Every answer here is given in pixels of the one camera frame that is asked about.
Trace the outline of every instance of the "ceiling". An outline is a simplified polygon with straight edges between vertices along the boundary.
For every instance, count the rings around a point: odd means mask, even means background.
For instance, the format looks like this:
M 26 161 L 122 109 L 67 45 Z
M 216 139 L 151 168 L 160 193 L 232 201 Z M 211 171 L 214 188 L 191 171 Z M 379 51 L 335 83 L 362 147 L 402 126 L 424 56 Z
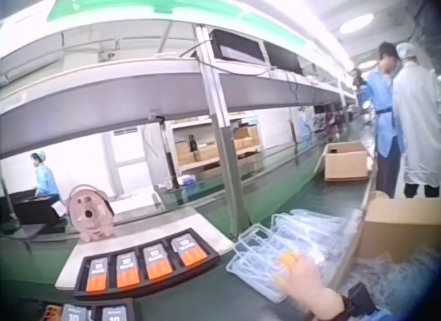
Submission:
M 0 17 L 6 17 L 40 0 L 1 0 Z M 261 0 L 237 0 L 248 3 L 299 30 L 281 10 L 275 10 Z M 441 74 L 440 13 L 430 0 L 301 0 L 319 18 L 356 65 L 376 59 L 376 48 L 383 41 L 410 41 L 417 46 L 421 64 L 435 68 Z M 367 27 L 341 34 L 340 26 L 351 19 L 372 13 Z

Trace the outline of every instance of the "gloved hand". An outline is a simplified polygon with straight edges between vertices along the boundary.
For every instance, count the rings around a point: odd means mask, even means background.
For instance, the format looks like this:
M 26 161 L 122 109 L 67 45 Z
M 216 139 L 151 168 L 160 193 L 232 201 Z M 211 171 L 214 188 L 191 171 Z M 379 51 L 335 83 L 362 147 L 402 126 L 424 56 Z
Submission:
M 330 320 L 345 310 L 342 297 L 323 286 L 317 265 L 309 256 L 284 251 L 278 261 L 288 269 L 289 277 L 286 280 L 282 276 L 275 276 L 276 282 L 317 318 Z

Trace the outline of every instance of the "white lab coat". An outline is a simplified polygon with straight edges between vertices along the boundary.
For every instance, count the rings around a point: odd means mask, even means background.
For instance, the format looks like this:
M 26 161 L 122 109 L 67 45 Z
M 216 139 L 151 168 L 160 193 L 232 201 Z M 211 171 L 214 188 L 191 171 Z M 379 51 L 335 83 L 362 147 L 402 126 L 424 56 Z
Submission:
M 404 139 L 404 182 L 441 183 L 441 85 L 417 63 L 405 63 L 393 81 L 393 113 Z

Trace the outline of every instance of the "white shelf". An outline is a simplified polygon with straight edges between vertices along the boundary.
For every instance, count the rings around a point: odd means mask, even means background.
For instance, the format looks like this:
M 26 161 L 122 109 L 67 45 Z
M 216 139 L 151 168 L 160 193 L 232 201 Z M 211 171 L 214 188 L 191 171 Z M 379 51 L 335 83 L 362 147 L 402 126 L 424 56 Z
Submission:
M 253 147 L 247 147 L 246 149 L 236 150 L 236 154 L 239 155 L 239 154 L 244 154 L 246 152 L 259 152 L 259 151 L 260 151 L 260 145 L 255 145 Z M 179 166 L 179 169 L 181 170 L 181 172 L 185 172 L 188 171 L 189 169 L 194 169 L 194 168 L 206 166 L 211 163 L 215 163 L 216 161 L 219 161 L 219 157 L 204 161 L 196 161 L 195 163 L 190 163 L 186 165 L 181 165 Z
M 254 114 L 239 114 L 237 116 L 229 116 L 230 120 L 238 120 L 238 119 L 244 119 L 244 118 L 256 118 L 256 116 Z M 211 119 L 188 121 L 186 123 L 173 123 L 172 129 L 177 130 L 179 128 L 199 126 L 199 125 L 208 125 L 211 123 L 212 123 Z

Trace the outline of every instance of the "orange label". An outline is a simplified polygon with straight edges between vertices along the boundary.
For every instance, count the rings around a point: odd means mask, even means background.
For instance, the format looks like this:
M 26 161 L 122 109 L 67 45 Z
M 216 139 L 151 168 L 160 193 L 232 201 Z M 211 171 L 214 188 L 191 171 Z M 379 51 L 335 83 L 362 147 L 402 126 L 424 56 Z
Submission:
M 171 272 L 173 272 L 173 269 L 167 258 L 162 258 L 147 266 L 147 275 L 150 280 L 160 278 Z
M 116 286 L 118 288 L 126 287 L 139 283 L 138 270 L 135 267 L 118 272 L 116 276 Z
M 188 249 L 184 253 L 181 254 L 181 259 L 185 266 L 190 266 L 195 264 L 202 259 L 205 259 L 207 254 L 199 247 L 198 245 Z
M 101 291 L 105 289 L 105 274 L 92 275 L 88 278 L 86 291 Z

